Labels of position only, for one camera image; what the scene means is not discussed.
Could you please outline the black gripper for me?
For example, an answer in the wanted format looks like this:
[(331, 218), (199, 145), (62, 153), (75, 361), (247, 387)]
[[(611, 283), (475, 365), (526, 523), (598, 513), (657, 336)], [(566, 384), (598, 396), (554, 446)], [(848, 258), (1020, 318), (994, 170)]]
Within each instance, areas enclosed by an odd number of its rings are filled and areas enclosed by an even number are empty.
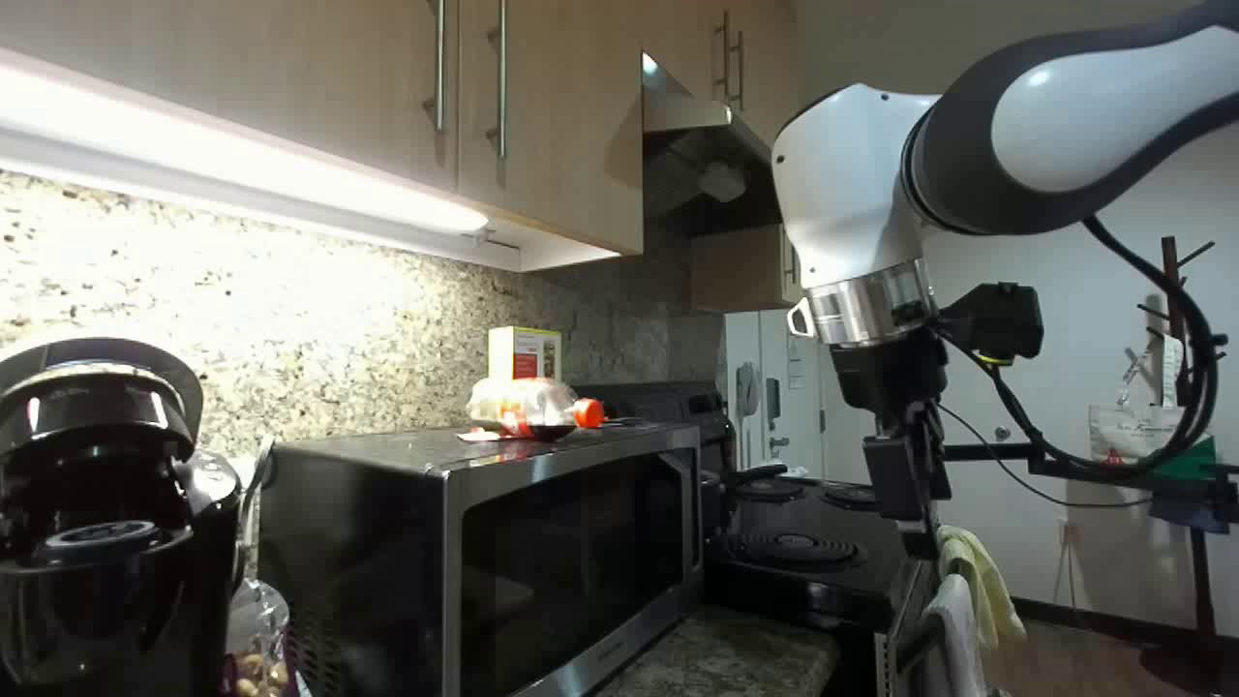
[(883, 343), (837, 348), (834, 361), (846, 403), (877, 416), (862, 438), (877, 507), (900, 523), (926, 518), (930, 503), (949, 495), (937, 414), (946, 343), (913, 327)]

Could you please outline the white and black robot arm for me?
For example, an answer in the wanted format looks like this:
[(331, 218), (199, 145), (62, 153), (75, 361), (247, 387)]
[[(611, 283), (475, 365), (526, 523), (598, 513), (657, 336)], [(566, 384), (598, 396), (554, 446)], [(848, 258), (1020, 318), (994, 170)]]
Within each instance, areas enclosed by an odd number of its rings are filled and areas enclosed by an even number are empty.
[(1239, 117), (1239, 0), (1127, 32), (1065, 32), (979, 59), (940, 91), (837, 87), (776, 140), (807, 327), (830, 343), (877, 503), (923, 523), (949, 495), (937, 400), (951, 348), (998, 369), (1042, 348), (1038, 292), (982, 283), (940, 305), (923, 238), (1035, 236), (1100, 211)]

